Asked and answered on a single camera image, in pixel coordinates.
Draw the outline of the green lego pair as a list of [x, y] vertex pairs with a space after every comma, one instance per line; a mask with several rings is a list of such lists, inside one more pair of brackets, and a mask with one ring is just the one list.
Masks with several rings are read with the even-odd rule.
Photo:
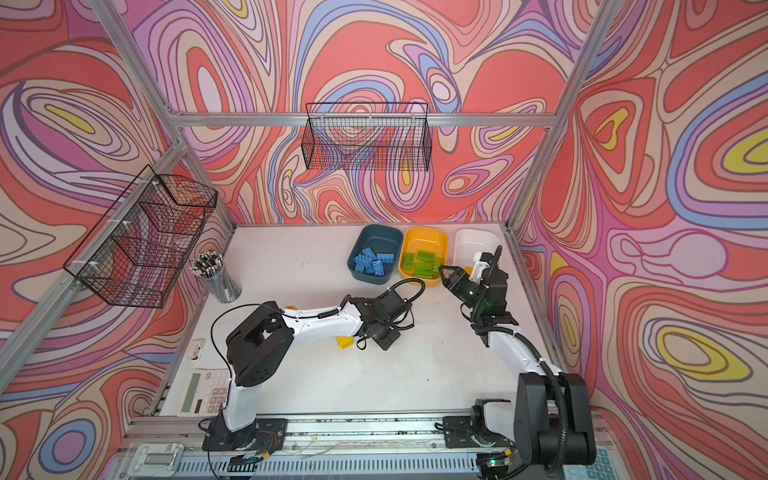
[[442, 260], [439, 257], [436, 257], [432, 261], [431, 273], [432, 273], [434, 278], [439, 278], [440, 277], [440, 267], [441, 267], [441, 265], [442, 265]]
[[434, 279], [435, 272], [433, 270], [415, 270], [413, 276], [421, 279]]

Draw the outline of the yellow lego bottom cluster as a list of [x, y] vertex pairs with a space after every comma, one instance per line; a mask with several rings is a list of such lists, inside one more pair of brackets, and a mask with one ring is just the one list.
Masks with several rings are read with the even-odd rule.
[[347, 349], [356, 343], [354, 337], [340, 336], [336, 338], [337, 345], [340, 349]]

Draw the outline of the blue lego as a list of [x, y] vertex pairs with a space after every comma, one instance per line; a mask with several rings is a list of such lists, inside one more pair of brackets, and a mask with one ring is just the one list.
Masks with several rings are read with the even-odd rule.
[[357, 256], [354, 258], [354, 271], [371, 275], [374, 272], [373, 259], [367, 256]]
[[395, 261], [395, 255], [392, 253], [378, 253], [376, 258], [383, 264], [393, 264]]
[[384, 264], [381, 260], [376, 259], [371, 262], [372, 274], [376, 277], [383, 277], [385, 275]]
[[376, 255], [377, 254], [370, 247], [365, 247], [360, 253], [360, 258], [365, 259], [366, 261], [373, 261], [377, 259]]

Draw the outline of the blue lego bottom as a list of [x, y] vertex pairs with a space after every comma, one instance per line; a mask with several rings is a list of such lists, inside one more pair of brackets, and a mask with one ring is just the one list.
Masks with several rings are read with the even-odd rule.
[[367, 256], [357, 256], [354, 258], [354, 271], [371, 275], [374, 272], [373, 259]]

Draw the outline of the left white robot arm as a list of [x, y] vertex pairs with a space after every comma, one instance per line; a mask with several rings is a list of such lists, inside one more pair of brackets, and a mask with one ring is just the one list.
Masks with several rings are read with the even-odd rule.
[[388, 350], [407, 324], [413, 304], [426, 290], [418, 278], [400, 280], [375, 297], [345, 296], [339, 305], [312, 310], [281, 309], [274, 301], [255, 303], [254, 310], [226, 337], [218, 355], [228, 373], [228, 392], [217, 416], [208, 422], [206, 452], [254, 451], [270, 454], [282, 439], [257, 422], [261, 385], [271, 379], [291, 349], [329, 339], [350, 338], [363, 350], [374, 342]]

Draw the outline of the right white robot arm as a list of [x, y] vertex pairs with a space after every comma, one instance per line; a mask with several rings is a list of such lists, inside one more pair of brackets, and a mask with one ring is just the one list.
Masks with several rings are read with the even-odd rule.
[[479, 400], [474, 424], [480, 433], [502, 436], [516, 458], [497, 456], [481, 465], [483, 479], [514, 479], [533, 466], [554, 478], [568, 465], [592, 465], [597, 443], [586, 381], [552, 365], [507, 309], [508, 274], [499, 268], [502, 248], [474, 257], [467, 272], [438, 268], [443, 286], [461, 301], [472, 331], [517, 376], [515, 399]]

